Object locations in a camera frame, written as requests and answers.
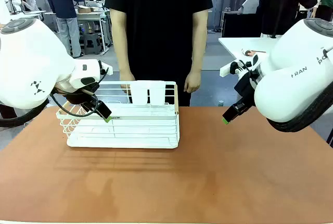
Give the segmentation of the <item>person left hand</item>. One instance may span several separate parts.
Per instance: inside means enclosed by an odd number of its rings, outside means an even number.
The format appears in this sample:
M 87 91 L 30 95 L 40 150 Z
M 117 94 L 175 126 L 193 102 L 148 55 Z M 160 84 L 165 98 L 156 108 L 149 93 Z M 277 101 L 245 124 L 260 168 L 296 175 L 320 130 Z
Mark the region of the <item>person left hand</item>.
M 185 80 L 184 92 L 193 93 L 200 88 L 201 71 L 191 71 Z

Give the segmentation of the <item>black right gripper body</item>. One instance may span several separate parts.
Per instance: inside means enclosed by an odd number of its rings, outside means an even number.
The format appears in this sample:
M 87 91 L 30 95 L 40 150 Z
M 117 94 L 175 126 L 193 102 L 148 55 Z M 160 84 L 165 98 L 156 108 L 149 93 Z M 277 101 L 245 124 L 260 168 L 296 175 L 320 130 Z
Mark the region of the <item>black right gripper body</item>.
M 234 87 L 235 91 L 240 96 L 240 99 L 235 103 L 237 110 L 248 110 L 252 106 L 255 106 L 251 75 L 251 72 L 247 72 Z

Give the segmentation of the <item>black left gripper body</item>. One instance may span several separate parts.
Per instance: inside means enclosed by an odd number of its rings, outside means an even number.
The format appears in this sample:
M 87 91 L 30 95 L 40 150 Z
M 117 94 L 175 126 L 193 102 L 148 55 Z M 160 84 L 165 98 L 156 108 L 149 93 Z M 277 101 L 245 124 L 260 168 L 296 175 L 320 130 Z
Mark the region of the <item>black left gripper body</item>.
M 95 95 L 95 92 L 99 88 L 98 83 L 92 83 L 90 85 L 84 86 L 81 89 L 78 89 L 77 91 L 66 94 L 65 98 L 71 103 L 71 104 L 87 104 L 90 106 L 96 106 L 97 104 L 97 96 Z

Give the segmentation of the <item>person right hand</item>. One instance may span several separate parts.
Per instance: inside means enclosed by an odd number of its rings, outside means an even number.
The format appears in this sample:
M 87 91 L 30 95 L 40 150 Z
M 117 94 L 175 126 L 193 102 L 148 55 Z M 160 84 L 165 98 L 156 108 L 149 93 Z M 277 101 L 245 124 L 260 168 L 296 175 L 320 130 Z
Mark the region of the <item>person right hand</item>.
M 130 82 L 130 81 L 135 81 L 135 78 L 134 78 L 133 74 L 131 73 L 131 71 L 123 70 L 123 71 L 120 71 L 120 80 L 125 81 L 125 82 Z M 129 83 L 122 84 L 121 89 L 123 90 L 123 92 L 125 94 L 131 95 Z

